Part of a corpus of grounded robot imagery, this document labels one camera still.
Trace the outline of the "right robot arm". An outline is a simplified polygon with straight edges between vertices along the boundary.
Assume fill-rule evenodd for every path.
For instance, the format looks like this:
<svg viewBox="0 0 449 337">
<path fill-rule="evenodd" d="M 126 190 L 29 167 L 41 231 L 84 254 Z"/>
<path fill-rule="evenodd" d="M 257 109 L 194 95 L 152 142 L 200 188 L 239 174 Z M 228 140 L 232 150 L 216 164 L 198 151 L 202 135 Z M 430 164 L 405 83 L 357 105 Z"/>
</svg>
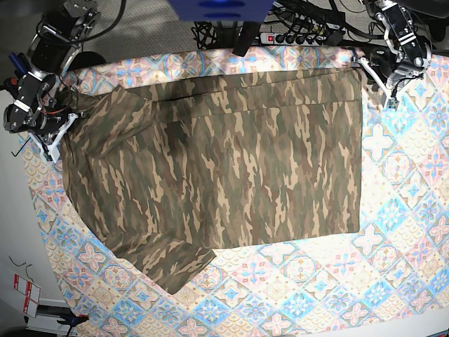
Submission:
<svg viewBox="0 0 449 337">
<path fill-rule="evenodd" d="M 96 1 L 2 1 L 2 15 L 37 12 L 41 19 L 28 52 L 11 53 L 14 77 L 1 84 L 13 102 L 4 109 L 4 129 L 28 132 L 42 145 L 55 143 L 79 114 L 50 97 L 66 72 L 101 65 L 105 59 L 85 51 L 84 43 L 100 19 Z"/>
</svg>

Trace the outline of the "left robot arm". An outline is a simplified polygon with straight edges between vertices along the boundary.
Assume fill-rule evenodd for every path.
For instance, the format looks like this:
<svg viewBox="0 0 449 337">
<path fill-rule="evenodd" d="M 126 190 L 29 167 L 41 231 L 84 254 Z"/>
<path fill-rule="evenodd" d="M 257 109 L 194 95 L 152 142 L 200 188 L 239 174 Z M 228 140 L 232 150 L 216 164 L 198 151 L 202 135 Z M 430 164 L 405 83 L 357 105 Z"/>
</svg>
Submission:
<svg viewBox="0 0 449 337">
<path fill-rule="evenodd" d="M 430 66 L 431 44 L 415 31 L 412 13 L 393 1 L 373 1 L 370 12 L 384 27 L 387 47 L 373 51 L 371 57 L 385 86 L 393 89 L 425 73 Z"/>
</svg>

